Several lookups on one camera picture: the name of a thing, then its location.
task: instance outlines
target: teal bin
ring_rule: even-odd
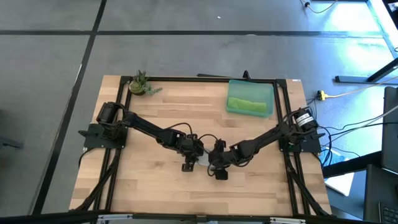
[[[266,118],[274,110],[274,88],[266,83],[230,80],[226,110]]]

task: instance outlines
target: green plant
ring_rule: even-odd
[[[140,71],[138,70],[137,75],[132,78],[132,82],[130,84],[130,91],[132,93],[148,93],[150,95],[153,95],[162,88],[157,88],[157,89],[152,89],[152,86],[147,82],[149,77],[146,77],[146,71]]]

